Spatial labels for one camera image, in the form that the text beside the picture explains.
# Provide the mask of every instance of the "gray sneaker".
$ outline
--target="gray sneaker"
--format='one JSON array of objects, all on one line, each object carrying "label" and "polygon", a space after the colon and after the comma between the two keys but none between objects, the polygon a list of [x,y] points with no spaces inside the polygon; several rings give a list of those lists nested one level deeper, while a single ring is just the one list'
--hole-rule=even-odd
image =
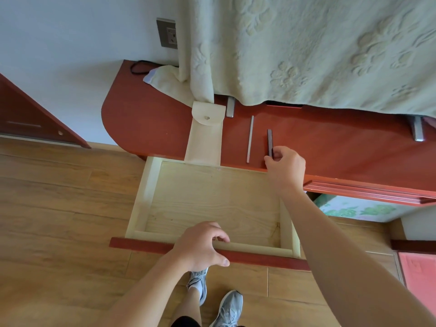
[{"label": "gray sneaker", "polygon": [[190,272],[191,277],[188,281],[188,284],[186,285],[186,288],[189,289],[189,287],[200,281],[201,282],[201,286],[203,288],[203,292],[200,295],[200,306],[203,305],[204,301],[206,300],[206,295],[208,294],[208,289],[206,288],[206,274],[208,273],[208,269],[204,269],[203,271],[199,271],[199,272]]},{"label": "gray sneaker", "polygon": [[221,300],[218,317],[210,327],[236,327],[243,311],[243,296],[236,290],[229,291]]}]

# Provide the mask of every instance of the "floral printed panel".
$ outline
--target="floral printed panel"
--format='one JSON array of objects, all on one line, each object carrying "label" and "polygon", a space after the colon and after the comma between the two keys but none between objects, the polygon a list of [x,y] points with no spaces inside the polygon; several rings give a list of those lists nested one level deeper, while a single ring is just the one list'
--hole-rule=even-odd
[{"label": "floral printed panel", "polygon": [[388,222],[417,207],[361,198],[322,194],[314,203],[328,216]]}]

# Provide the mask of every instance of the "electrical socket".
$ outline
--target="electrical socket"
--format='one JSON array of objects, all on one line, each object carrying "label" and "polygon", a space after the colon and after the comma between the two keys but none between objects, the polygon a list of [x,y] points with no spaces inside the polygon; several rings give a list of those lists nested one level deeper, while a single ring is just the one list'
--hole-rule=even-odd
[{"label": "electrical socket", "polygon": [[177,49],[176,22],[164,18],[157,18],[156,23],[159,38],[161,39],[161,46]]}]

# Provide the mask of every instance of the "red door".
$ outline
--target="red door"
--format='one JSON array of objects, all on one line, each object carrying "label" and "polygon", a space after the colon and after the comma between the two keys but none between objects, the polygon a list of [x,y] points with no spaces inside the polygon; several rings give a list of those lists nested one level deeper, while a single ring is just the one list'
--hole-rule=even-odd
[{"label": "red door", "polygon": [[73,143],[90,148],[65,124],[0,74],[0,134]]}]

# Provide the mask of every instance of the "dark rectangular stick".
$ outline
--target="dark rectangular stick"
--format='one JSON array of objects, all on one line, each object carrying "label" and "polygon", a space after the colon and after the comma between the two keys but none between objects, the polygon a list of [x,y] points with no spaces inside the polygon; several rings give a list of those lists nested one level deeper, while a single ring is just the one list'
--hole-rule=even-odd
[{"label": "dark rectangular stick", "polygon": [[272,129],[268,129],[266,130],[266,134],[268,135],[268,155],[270,157],[273,157],[273,130]]}]

